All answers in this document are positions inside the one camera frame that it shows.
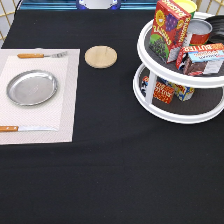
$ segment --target cereal box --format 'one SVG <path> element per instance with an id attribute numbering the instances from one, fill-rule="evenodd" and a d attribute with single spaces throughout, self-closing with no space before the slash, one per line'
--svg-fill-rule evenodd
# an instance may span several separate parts
<path id="1" fill-rule="evenodd" d="M 189 100 L 192 97 L 193 93 L 194 93 L 194 88 L 192 88 L 192 87 L 181 86 L 181 85 L 177 85 L 177 84 L 174 84 L 172 82 L 169 82 L 169 81 L 167 81 L 165 79 L 162 79 L 162 78 L 160 78 L 160 79 L 167 86 L 173 87 L 175 89 L 175 95 L 181 101 Z"/>
<path id="2" fill-rule="evenodd" d="M 148 86 L 148 81 L 149 81 L 148 76 L 145 76 L 142 79 L 141 92 L 143 96 L 146 96 L 146 87 Z M 174 88 L 166 86 L 160 82 L 156 82 L 153 97 L 169 104 L 173 99 L 173 95 L 174 95 Z"/>
<path id="3" fill-rule="evenodd" d="M 179 70 L 184 69 L 188 54 L 190 52 L 193 53 L 201 53 L 201 52 L 209 52 L 209 51 L 217 51 L 217 50 L 224 50 L 223 44 L 206 44 L 206 45 L 200 45 L 200 46 L 189 46 L 189 47 L 182 47 L 178 58 L 176 60 L 176 67 Z"/>
<path id="4" fill-rule="evenodd" d="M 174 1 L 157 2 L 149 47 L 165 63 L 177 59 L 190 19 L 191 14 Z"/>

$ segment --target wooden handle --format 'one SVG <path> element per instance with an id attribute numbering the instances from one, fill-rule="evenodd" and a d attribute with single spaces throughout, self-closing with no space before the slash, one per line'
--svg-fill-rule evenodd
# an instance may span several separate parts
<path id="1" fill-rule="evenodd" d="M 18 54 L 19 58 L 43 58 L 43 54 Z"/>
<path id="2" fill-rule="evenodd" d="M 18 131 L 18 126 L 0 126 L 0 132 L 14 132 Z"/>

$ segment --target knife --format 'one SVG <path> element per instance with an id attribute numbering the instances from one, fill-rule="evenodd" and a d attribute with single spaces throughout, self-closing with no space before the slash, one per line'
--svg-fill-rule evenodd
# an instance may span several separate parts
<path id="1" fill-rule="evenodd" d="M 0 132 L 16 131 L 57 131 L 57 129 L 42 126 L 0 126 Z"/>
<path id="2" fill-rule="evenodd" d="M 62 58 L 68 54 L 67 51 L 61 52 L 58 54 L 51 54 L 51 55 L 46 55 L 46 54 L 18 54 L 18 58 L 45 58 L 45 57 L 51 57 L 51 58 Z"/>

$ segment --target white placemat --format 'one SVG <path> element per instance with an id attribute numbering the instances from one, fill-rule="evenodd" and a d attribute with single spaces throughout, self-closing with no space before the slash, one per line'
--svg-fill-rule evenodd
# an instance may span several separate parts
<path id="1" fill-rule="evenodd" d="M 19 59 L 9 56 L 0 76 L 0 124 L 2 126 L 47 126 L 59 129 L 68 67 L 68 56 L 63 58 Z M 8 83 L 18 74 L 43 70 L 52 73 L 58 81 L 56 94 L 36 106 L 19 106 L 6 97 Z"/>
<path id="2" fill-rule="evenodd" d="M 0 108 L 0 125 L 43 125 L 58 128 L 57 132 L 0 133 L 0 144 L 72 141 L 79 50 L 67 50 L 69 54 L 64 58 L 16 58 L 18 53 L 53 54 L 62 51 L 65 51 L 65 49 L 0 50 L 0 100 L 6 105 L 4 106 L 4 111 L 3 108 Z M 56 95 L 49 101 L 32 107 L 21 108 L 21 106 L 10 102 L 5 94 L 6 86 L 15 75 L 24 72 L 24 69 L 25 71 L 41 69 L 54 74 L 59 82 L 59 89 Z"/>

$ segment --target black tablecloth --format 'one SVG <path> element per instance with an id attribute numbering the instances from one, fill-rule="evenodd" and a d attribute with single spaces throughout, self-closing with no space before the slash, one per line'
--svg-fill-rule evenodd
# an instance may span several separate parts
<path id="1" fill-rule="evenodd" d="M 72 143 L 0 146 L 0 223 L 223 224 L 224 113 L 174 124 L 137 101 L 153 11 L 19 11 L 3 45 L 81 49 Z M 108 69 L 87 49 L 114 48 Z"/>

